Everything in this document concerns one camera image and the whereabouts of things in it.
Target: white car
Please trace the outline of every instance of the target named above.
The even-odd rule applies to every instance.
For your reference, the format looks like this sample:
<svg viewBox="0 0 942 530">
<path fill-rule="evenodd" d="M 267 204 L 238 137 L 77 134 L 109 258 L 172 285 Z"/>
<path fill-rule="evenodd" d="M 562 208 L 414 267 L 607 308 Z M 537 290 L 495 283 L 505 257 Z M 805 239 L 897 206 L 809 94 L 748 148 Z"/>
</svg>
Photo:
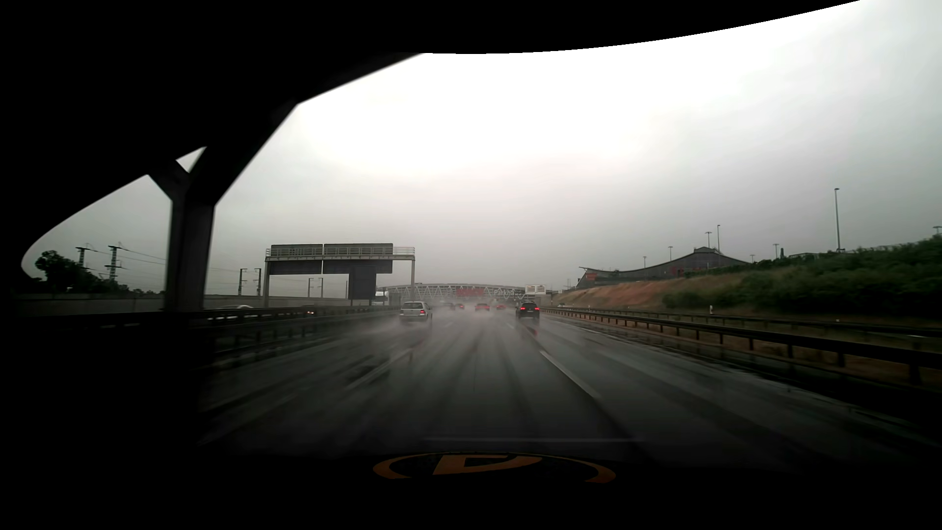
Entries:
<svg viewBox="0 0 942 530">
<path fill-rule="evenodd" d="M 252 307 L 252 306 L 246 306 L 245 304 L 240 304 L 240 305 L 237 305 L 237 306 L 222 306 L 222 307 L 216 307 L 215 309 L 209 309 L 209 310 L 210 310 L 210 311 L 225 311 L 225 310 L 229 310 L 229 309 L 254 309 L 254 307 Z M 246 315 L 246 316 L 247 316 L 247 317 L 254 317 L 254 316 L 257 316 L 257 315 Z M 214 317 L 214 318 L 207 319 L 207 320 L 209 320 L 209 321 L 221 321 L 221 320 L 234 320 L 234 319 L 237 319 L 237 318 L 238 318 L 238 317 L 237 317 L 236 315 L 233 315 L 233 316 L 230 316 L 230 317 Z"/>
<path fill-rule="evenodd" d="M 399 322 L 431 325 L 431 306 L 426 302 L 403 302 L 399 310 Z"/>
</svg>

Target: concrete wall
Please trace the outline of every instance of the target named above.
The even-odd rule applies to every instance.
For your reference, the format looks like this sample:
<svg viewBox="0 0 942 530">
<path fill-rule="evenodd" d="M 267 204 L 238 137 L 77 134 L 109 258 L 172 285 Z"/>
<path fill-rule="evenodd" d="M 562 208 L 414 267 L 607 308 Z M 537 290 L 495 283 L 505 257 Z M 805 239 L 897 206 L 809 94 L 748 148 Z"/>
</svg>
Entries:
<svg viewBox="0 0 942 530">
<path fill-rule="evenodd" d="M 257 296 L 235 296 L 207 294 L 203 307 L 246 305 L 260 307 L 262 299 Z M 367 300 L 354 300 L 355 306 L 368 306 Z M 349 306 L 345 298 L 306 298 L 302 296 L 271 296 L 270 307 L 300 306 Z M 164 306 L 160 295 L 144 295 L 139 298 L 121 298 L 103 294 L 24 294 L 17 297 L 14 314 L 18 317 L 50 315 L 90 315 L 103 313 L 136 313 L 159 311 Z"/>
</svg>

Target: orange logo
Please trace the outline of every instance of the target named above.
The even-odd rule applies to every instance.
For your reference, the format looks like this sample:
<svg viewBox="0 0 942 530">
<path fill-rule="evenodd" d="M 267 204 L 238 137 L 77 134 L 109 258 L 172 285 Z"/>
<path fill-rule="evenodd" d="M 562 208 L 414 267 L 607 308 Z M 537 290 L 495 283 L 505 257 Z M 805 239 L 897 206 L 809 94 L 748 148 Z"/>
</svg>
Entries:
<svg viewBox="0 0 942 530">
<path fill-rule="evenodd" d="M 520 453 L 513 453 L 510 455 L 479 455 L 475 453 L 424 453 L 422 455 L 408 455 L 408 456 L 399 456 L 396 458 L 390 458 L 379 464 L 373 466 L 373 472 L 383 478 L 412 478 L 411 476 L 404 475 L 400 472 L 395 472 L 392 469 L 392 465 L 407 460 L 409 458 L 418 458 L 420 456 L 435 456 L 441 455 L 441 458 L 438 460 L 438 464 L 435 466 L 435 470 L 431 473 L 432 475 L 444 475 L 444 474 L 459 474 L 459 473 L 471 473 L 471 472 L 496 472 L 504 470 L 512 470 L 517 468 L 523 468 L 525 466 L 532 466 L 538 464 L 545 459 L 556 459 L 556 460 L 565 460 L 568 462 L 575 462 L 577 464 L 582 464 L 583 466 L 588 466 L 595 470 L 595 476 L 585 480 L 585 482 L 597 482 L 605 483 L 610 482 L 615 478 L 615 472 L 609 468 L 599 466 L 598 464 L 593 464 L 591 462 L 585 462 L 582 460 L 576 460 L 574 458 L 565 458 L 562 456 L 550 456 L 550 455 L 527 455 Z M 493 464 L 478 464 L 474 466 L 467 465 L 468 458 L 507 458 L 508 456 L 513 456 L 508 460 L 501 462 L 495 462 Z"/>
</svg>

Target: highway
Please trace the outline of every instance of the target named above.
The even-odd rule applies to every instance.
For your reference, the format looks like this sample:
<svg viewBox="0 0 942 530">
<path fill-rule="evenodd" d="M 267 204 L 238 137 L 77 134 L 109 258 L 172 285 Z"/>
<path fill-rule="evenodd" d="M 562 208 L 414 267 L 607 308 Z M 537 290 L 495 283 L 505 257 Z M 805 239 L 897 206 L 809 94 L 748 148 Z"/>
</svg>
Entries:
<svg viewBox="0 0 942 530">
<path fill-rule="evenodd" d="M 938 465 L 907 422 L 780 381 L 513 309 L 436 308 L 219 372 L 207 455 L 515 451 L 645 468 L 779 472 Z"/>
</svg>

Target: light pole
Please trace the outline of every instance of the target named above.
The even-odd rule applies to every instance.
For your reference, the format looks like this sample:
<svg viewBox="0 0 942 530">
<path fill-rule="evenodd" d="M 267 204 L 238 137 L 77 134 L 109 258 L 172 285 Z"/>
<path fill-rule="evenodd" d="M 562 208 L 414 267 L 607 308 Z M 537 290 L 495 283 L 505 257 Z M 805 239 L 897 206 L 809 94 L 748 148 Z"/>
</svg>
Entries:
<svg viewBox="0 0 942 530">
<path fill-rule="evenodd" d="M 834 221 L 837 225 L 837 251 L 840 252 L 840 215 L 837 213 L 837 190 L 840 190 L 840 188 L 834 188 Z"/>
</svg>

